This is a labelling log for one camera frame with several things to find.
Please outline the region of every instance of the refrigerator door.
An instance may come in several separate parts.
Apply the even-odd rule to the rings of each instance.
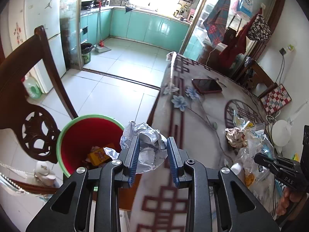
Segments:
[[[60,34],[48,40],[50,50],[52,52],[52,56],[59,73],[59,76],[62,77],[65,72],[65,63],[62,52],[62,44],[61,44],[61,36]],[[41,87],[43,93],[48,93],[53,85],[50,81],[50,78],[47,74],[47,70],[44,66],[43,60],[40,60],[30,71],[31,75],[38,81],[38,84]]]
[[[9,33],[13,50],[26,41],[24,0],[10,0],[9,2]]]
[[[25,0],[25,29],[27,39],[36,27],[43,25],[50,39],[60,33],[60,0]]]

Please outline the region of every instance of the screw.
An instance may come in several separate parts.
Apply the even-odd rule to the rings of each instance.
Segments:
[[[79,167],[79,168],[76,169],[77,173],[84,173],[85,171],[86,171],[86,168],[84,168],[84,167]]]
[[[221,172],[222,172],[222,173],[229,173],[229,172],[230,172],[230,169],[227,168],[227,167],[222,167],[222,168],[221,168]]]
[[[195,160],[194,159],[188,159],[187,160],[187,164],[188,165],[194,165],[195,164]]]
[[[118,165],[121,164],[121,160],[119,160],[119,159],[114,159],[114,160],[112,161],[112,164],[113,164],[114,166],[118,166]]]

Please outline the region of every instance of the hanging bag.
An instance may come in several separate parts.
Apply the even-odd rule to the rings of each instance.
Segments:
[[[270,28],[261,14],[257,14],[247,37],[253,41],[265,41],[271,38]]]
[[[237,32],[238,32],[239,27],[240,27],[240,24],[241,24],[241,20],[242,19],[240,19],[237,31],[232,29],[232,28],[230,28],[230,25],[231,25],[232,21],[230,22],[229,26],[226,28],[225,33],[224,33],[224,38],[223,38],[223,41],[222,41],[223,44],[229,45],[229,43],[236,37]]]

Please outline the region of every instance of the smartphone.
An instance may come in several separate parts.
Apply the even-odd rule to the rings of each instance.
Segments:
[[[193,79],[192,84],[200,94],[221,92],[222,88],[213,79]]]

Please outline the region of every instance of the bottle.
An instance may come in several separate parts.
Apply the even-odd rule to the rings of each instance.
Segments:
[[[38,99],[41,97],[42,92],[37,85],[37,81],[27,73],[25,75],[25,80],[23,81],[26,91],[29,96],[33,99]]]
[[[106,0],[105,6],[109,6],[111,0]]]

